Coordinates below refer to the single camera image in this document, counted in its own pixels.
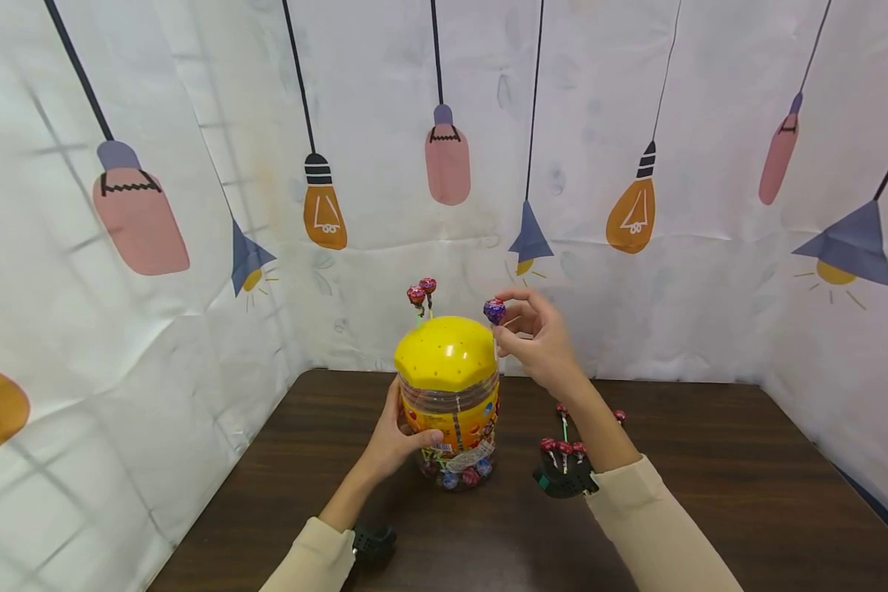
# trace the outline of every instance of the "person's left hand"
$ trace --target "person's left hand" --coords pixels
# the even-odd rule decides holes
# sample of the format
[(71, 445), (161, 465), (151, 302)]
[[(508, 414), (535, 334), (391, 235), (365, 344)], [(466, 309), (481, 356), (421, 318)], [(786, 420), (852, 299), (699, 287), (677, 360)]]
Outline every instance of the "person's left hand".
[(395, 473), (407, 457), (419, 448), (427, 448), (444, 440), (444, 432), (440, 430), (425, 430), (412, 436), (403, 434), (399, 428), (399, 416), (401, 390), (399, 379), (395, 377), (388, 387), (386, 406), (375, 425), (371, 441), (361, 459), (358, 459), (359, 468), (375, 481)]

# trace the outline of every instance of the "beige sleeve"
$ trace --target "beige sleeve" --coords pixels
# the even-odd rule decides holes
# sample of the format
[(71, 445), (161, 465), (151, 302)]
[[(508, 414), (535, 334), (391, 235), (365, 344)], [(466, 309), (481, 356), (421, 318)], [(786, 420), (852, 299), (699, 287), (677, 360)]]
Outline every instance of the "beige sleeve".
[(339, 534), (319, 518), (309, 518), (261, 592), (339, 592), (355, 563), (353, 541), (351, 530)]
[(592, 479), (589, 508), (640, 592), (742, 592), (647, 456)]

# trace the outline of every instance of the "purple lollipop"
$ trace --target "purple lollipop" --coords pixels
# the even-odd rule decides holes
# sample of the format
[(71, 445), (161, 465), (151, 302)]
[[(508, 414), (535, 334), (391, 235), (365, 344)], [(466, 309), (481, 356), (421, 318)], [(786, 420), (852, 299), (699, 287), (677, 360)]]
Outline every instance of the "purple lollipop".
[(483, 302), (483, 316), (493, 325), (499, 325), (504, 314), (506, 314), (506, 304), (502, 303), (501, 299), (494, 298)]

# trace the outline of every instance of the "blue lamp shade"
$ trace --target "blue lamp shade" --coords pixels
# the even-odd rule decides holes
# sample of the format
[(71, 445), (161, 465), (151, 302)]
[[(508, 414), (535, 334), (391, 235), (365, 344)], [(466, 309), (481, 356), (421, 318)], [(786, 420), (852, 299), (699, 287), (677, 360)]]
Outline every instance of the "blue lamp shade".
[(543, 231), (539, 230), (536, 216), (533, 216), (533, 208), (530, 200), (523, 203), (523, 220), (520, 222), (520, 234), (516, 241), (509, 247), (511, 253), (520, 255), (520, 261), (532, 261), (536, 257), (551, 257), (553, 250), (546, 243)]
[(234, 222), (234, 270), (230, 279), (234, 283), (234, 295), (240, 294), (248, 276), (270, 261), (275, 261), (269, 251), (244, 236), (237, 220)]
[(869, 201), (838, 220), (793, 254), (815, 257), (845, 273), (888, 286), (888, 257), (882, 247), (878, 201)]

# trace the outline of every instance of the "pink light bulb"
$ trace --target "pink light bulb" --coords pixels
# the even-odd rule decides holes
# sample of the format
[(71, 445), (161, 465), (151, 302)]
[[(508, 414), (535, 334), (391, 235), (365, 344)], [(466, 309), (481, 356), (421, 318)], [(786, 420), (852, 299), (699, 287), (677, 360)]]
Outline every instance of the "pink light bulb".
[(122, 261), (139, 275), (165, 275), (190, 267), (187, 247), (161, 181), (142, 170), (127, 144), (103, 142), (96, 151), (105, 168), (93, 202)]
[(770, 140), (770, 150), (767, 152), (766, 164), (763, 164), (763, 174), (760, 176), (760, 201), (764, 205), (773, 204), (786, 177), (786, 169), (789, 167), (789, 160), (793, 157), (793, 149), (799, 138), (800, 107), (802, 107), (802, 93), (795, 95), (786, 119), (783, 119), (773, 135), (773, 140)]
[(434, 108), (434, 127), (424, 142), (428, 187), (434, 201), (445, 206), (464, 203), (470, 194), (470, 149), (467, 136), (454, 125), (446, 105)]

